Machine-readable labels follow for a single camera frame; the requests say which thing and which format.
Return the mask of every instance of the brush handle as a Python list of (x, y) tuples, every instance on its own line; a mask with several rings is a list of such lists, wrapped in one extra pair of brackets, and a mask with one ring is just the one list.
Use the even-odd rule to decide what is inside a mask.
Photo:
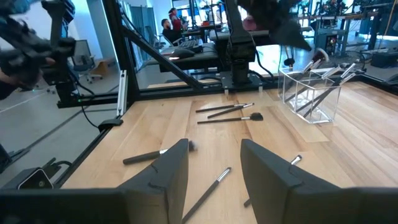
[(130, 165), (130, 164), (135, 164), (138, 162), (143, 162), (143, 161), (148, 161), (148, 160), (152, 160), (152, 159), (157, 159), (160, 157), (160, 152), (156, 151), (156, 152), (150, 152), (147, 154), (143, 154), (140, 156), (134, 156), (134, 157), (130, 157), (127, 159), (123, 159), (123, 164), (124, 165)]
[(322, 96), (321, 99), (319, 99), (313, 106), (311, 109), (309, 109), (305, 114), (304, 114), (304, 118), (306, 118), (312, 111), (314, 108), (316, 108), (320, 103), (322, 103), (322, 101), (333, 91), (333, 89), (329, 89), (328, 91), (324, 92), (323, 94), (321, 94), (320, 96)]
[(247, 208), (251, 204), (250, 198), (243, 203), (243, 206)]
[[(317, 80), (317, 81), (315, 82), (315, 84), (310, 85), (310, 86), (315, 86), (316, 84), (320, 83), (321, 81), (322, 81), (322, 80)], [(295, 98), (296, 96), (302, 94), (303, 92), (305, 92), (305, 91), (307, 91), (307, 90), (308, 90), (307, 87), (303, 87), (303, 88), (302, 88), (301, 90), (299, 90), (296, 94), (291, 95), (290, 97), (288, 97), (288, 98), (285, 100), (285, 103), (288, 102), (288, 101), (290, 101), (291, 99)]]
[(290, 82), (288, 82), (285, 86), (285, 92), (287, 92), (289, 89), (291, 89), (291, 87), (294, 85), (294, 83), (296, 83), (297, 81), (302, 79), (304, 76), (305, 76), (305, 73), (301, 73), (301, 74), (297, 75), (295, 80), (291, 80)]
[(227, 113), (230, 113), (230, 112), (234, 112), (234, 111), (237, 111), (237, 110), (241, 110), (241, 109), (243, 109), (243, 106), (235, 106), (234, 108), (231, 108), (229, 110), (224, 110), (224, 111), (221, 111), (221, 112), (219, 112), (217, 114), (210, 115), (207, 118), (208, 119), (214, 118), (214, 117), (217, 117), (217, 116), (220, 116), (220, 115), (223, 115), (223, 114), (227, 114)]
[[(340, 85), (341, 80), (342, 80), (342, 78), (337, 79), (336, 82), (334, 82), (334, 84), (332, 84), (331, 87), (335, 87), (335, 86)], [(299, 111), (301, 111), (302, 109), (308, 107), (309, 105), (311, 105), (312, 102), (318, 101), (320, 98), (323, 98), (323, 99), (324, 99), (332, 90), (334, 90), (334, 88), (330, 88), (330, 89), (327, 90), (326, 92), (324, 92), (324, 93), (322, 93), (321, 95), (317, 96), (315, 99), (313, 99), (313, 100), (309, 101), (308, 103), (304, 104), (303, 106), (301, 106), (299, 109), (296, 110), (296, 113), (299, 112)]]
[(199, 201), (194, 204), (194, 206), (189, 210), (189, 212), (184, 216), (182, 219), (182, 224), (186, 223), (192, 215), (199, 209), (199, 207), (205, 202), (205, 200), (213, 193), (213, 191), (217, 188), (220, 184), (218, 180), (216, 180), (207, 191), (199, 198)]
[(207, 112), (207, 111), (213, 111), (213, 110), (222, 110), (222, 109), (229, 109), (229, 108), (234, 108), (235, 105), (228, 105), (228, 106), (219, 106), (219, 107), (215, 107), (215, 108), (207, 108), (207, 109), (201, 109), (201, 110), (197, 110), (197, 113), (201, 113), (201, 112)]
[(198, 121), (198, 124), (221, 123), (221, 122), (241, 121), (241, 120), (242, 120), (242, 118), (228, 118), (228, 119), (219, 119), (219, 120), (211, 120), (211, 121)]

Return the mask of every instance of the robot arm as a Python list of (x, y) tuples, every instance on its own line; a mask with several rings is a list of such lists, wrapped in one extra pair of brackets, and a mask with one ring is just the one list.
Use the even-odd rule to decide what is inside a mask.
[(269, 30), (270, 37), (280, 45), (311, 50), (300, 33), (300, 25), (290, 20), (289, 10), (301, 0), (237, 0), (252, 15), (256, 24)]
[(30, 4), (38, 0), (7, 0), (0, 3), (0, 37), (9, 42), (15, 49), (0, 51), (0, 67), (6, 75), (16, 75), (18, 80), (31, 86), (37, 80), (42, 66), (47, 64), (46, 58), (53, 58), (56, 63), (46, 68), (44, 78), (50, 84), (68, 82), (70, 77), (67, 58), (74, 54), (75, 40), (61, 38), (62, 27), (73, 19), (74, 5), (70, 0), (42, 1), (43, 7), (49, 12), (52, 22), (52, 40), (38, 37), (34, 30), (25, 22), (20, 23), (10, 17), (29, 10)]

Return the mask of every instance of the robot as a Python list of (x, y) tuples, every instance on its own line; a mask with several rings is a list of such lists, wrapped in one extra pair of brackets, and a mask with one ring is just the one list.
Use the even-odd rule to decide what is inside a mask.
[[(71, 0), (42, 1), (42, 7), (52, 18), (51, 40), (38, 37), (25, 22), (11, 18), (14, 14), (23, 14), (30, 5), (38, 0), (8, 0), (0, 2), (0, 37), (15, 49), (0, 51), (1, 70), (9, 76), (18, 76), (24, 83), (21, 88), (32, 88), (37, 74), (43, 71), (49, 85), (55, 85), (58, 93), (68, 94), (76, 89), (73, 80), (76, 74), (70, 69), (67, 58), (75, 52), (75, 40), (68, 38), (68, 24), (75, 15), (75, 6)], [(48, 66), (46, 58), (55, 60)]]

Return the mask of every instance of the clear acrylic container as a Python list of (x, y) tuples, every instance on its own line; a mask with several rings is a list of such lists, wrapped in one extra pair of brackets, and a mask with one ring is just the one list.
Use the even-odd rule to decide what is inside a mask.
[(341, 87), (315, 72), (279, 70), (279, 97), (293, 113), (310, 124), (333, 122)]

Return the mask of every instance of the wooden tabletop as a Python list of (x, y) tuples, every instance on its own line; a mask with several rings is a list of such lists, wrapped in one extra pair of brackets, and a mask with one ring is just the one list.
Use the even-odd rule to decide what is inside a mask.
[[(235, 103), (255, 106), (222, 118), (261, 112), (264, 121), (197, 125), (214, 112), (195, 110)], [(122, 160), (167, 149), (181, 138), (198, 146), (189, 156), (184, 214), (227, 168), (232, 172), (192, 216), (189, 224), (256, 223), (244, 208), (248, 193), (240, 162), (241, 140), (252, 139), (340, 187), (398, 185), (398, 97), (364, 83), (346, 83), (336, 121), (307, 124), (279, 100), (277, 90), (138, 101), (68, 179), (63, 188), (117, 187), (150, 164), (124, 166)]]

